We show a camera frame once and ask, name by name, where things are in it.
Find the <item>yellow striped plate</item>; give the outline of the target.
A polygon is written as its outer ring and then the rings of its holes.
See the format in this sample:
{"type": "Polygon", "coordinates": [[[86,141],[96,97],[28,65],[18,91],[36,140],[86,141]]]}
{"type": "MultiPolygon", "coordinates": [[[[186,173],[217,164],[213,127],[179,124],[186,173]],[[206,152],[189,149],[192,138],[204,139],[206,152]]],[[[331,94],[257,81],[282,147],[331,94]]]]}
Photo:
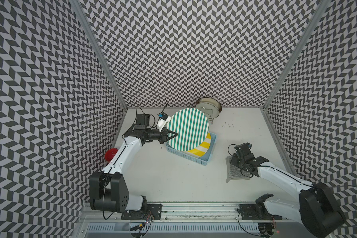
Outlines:
{"type": "Polygon", "coordinates": [[[208,133],[205,140],[198,147],[186,151],[186,154],[193,156],[195,158],[202,157],[209,150],[210,145],[211,145],[211,134],[208,133]]]}

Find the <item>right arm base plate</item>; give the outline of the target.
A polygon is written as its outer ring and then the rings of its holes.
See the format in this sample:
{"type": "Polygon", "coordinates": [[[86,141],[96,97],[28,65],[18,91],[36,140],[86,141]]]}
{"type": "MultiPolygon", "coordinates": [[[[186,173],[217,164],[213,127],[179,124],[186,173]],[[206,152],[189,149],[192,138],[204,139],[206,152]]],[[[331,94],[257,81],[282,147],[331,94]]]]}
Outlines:
{"type": "Polygon", "coordinates": [[[282,216],[271,215],[267,210],[259,204],[240,204],[237,212],[241,214],[243,220],[256,220],[256,221],[281,221],[282,216]]]}

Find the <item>grey knitted dish cloth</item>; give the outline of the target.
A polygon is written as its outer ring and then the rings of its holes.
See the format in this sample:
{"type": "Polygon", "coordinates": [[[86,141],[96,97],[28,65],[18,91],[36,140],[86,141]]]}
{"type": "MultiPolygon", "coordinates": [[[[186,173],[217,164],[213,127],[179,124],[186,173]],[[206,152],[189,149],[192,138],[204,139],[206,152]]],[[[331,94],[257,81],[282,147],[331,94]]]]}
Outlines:
{"type": "Polygon", "coordinates": [[[227,175],[226,175],[226,183],[229,183],[233,180],[249,180],[251,175],[242,171],[240,168],[231,164],[232,157],[226,157],[226,166],[227,166],[227,175]]]}

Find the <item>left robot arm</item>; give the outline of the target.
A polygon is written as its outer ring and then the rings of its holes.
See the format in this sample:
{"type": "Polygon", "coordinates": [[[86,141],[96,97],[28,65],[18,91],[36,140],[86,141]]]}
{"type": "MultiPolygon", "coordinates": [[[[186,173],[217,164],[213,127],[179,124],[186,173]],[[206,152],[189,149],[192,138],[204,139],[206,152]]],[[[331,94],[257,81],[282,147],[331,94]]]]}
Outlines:
{"type": "Polygon", "coordinates": [[[94,172],[89,177],[91,209],[116,213],[146,212],[146,197],[130,194],[124,175],[145,143],[157,140],[163,144],[177,135],[166,128],[128,129],[125,132],[125,142],[111,161],[101,171],[94,172]]]}

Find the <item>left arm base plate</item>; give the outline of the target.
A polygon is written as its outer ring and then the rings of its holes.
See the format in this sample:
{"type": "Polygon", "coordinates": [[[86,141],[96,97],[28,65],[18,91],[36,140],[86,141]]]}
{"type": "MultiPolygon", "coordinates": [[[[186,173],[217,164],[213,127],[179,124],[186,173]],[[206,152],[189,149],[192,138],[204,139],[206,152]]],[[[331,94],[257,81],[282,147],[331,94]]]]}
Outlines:
{"type": "Polygon", "coordinates": [[[146,209],[140,211],[126,211],[121,215],[122,220],[145,221],[152,219],[153,221],[161,220],[163,205],[159,203],[147,204],[146,209]]]}

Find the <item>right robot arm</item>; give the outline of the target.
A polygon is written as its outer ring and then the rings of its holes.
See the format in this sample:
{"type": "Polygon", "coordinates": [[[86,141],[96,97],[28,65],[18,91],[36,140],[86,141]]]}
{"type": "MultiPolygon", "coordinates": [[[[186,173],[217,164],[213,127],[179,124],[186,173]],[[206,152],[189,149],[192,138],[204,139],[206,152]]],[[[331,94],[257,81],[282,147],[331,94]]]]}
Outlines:
{"type": "Polygon", "coordinates": [[[317,238],[330,237],[346,222],[333,190],[324,183],[312,183],[292,175],[264,157],[255,157],[250,143],[234,145],[231,165],[249,174],[267,180],[289,194],[294,200],[275,198],[266,193],[254,204],[241,204],[238,219],[271,220],[287,218],[302,224],[317,238]]]}

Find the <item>green striped plate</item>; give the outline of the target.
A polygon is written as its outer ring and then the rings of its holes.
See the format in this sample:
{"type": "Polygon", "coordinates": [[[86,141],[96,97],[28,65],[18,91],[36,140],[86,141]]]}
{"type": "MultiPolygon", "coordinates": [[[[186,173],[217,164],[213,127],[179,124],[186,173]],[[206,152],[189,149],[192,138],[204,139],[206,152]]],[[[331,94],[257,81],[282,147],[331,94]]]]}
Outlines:
{"type": "Polygon", "coordinates": [[[185,108],[171,116],[166,129],[177,134],[168,144],[177,151],[189,151],[202,144],[209,131],[206,115],[196,108],[185,108]]]}

